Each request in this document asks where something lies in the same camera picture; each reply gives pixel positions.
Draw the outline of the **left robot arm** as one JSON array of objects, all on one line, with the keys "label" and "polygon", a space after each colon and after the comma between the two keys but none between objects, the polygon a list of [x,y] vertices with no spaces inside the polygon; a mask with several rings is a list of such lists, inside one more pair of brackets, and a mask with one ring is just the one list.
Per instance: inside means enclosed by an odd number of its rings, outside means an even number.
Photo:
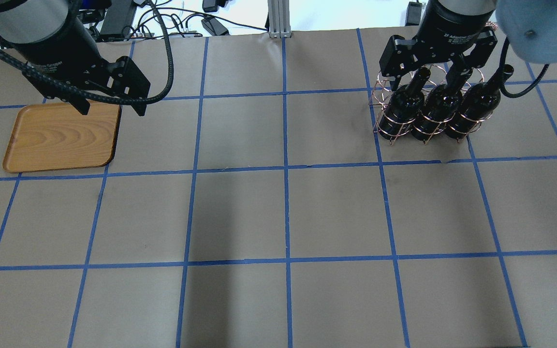
[{"label": "left robot arm", "polygon": [[132,108],[139,116],[145,115],[147,106],[139,100],[148,96],[150,82],[130,57],[114,62],[102,57],[70,0],[0,0],[0,36],[24,57],[29,68],[44,75],[24,73],[45,98],[60,99],[88,114],[89,98],[57,88],[57,81],[115,97],[118,105],[122,99],[133,99]]}]

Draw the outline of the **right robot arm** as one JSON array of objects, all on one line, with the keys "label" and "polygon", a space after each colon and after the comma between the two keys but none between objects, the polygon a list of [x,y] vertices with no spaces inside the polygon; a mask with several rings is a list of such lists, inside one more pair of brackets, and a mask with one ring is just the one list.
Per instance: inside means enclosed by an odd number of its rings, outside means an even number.
[{"label": "right robot arm", "polygon": [[557,63],[557,0],[431,0],[413,38],[389,38],[382,76],[397,90],[403,76],[425,65],[451,61],[458,73],[481,68],[498,42],[487,26],[493,14],[520,59]]}]

